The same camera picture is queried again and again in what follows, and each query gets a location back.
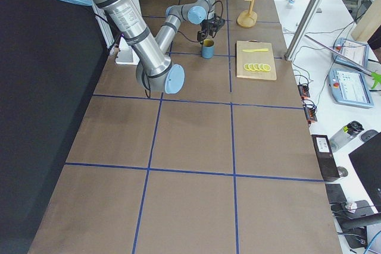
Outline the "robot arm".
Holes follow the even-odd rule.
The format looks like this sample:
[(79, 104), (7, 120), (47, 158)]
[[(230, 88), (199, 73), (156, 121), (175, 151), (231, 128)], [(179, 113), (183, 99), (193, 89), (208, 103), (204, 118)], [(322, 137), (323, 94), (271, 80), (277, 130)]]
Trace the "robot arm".
[(133, 0), (60, 0), (106, 11), (122, 32), (127, 44), (139, 57), (136, 80), (146, 90), (175, 94), (183, 87), (185, 72), (166, 55), (184, 21), (201, 24), (214, 11), (215, 0), (196, 0), (191, 4), (173, 5), (166, 10), (166, 20), (153, 36)]

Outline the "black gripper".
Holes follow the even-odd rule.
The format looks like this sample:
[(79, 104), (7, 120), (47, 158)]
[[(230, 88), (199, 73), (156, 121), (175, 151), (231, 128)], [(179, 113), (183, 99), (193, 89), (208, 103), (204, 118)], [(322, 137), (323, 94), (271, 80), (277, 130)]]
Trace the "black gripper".
[(197, 32), (197, 41), (199, 43), (205, 43), (212, 40), (211, 36), (216, 35), (217, 23), (215, 20), (204, 20), (201, 23), (201, 30)]

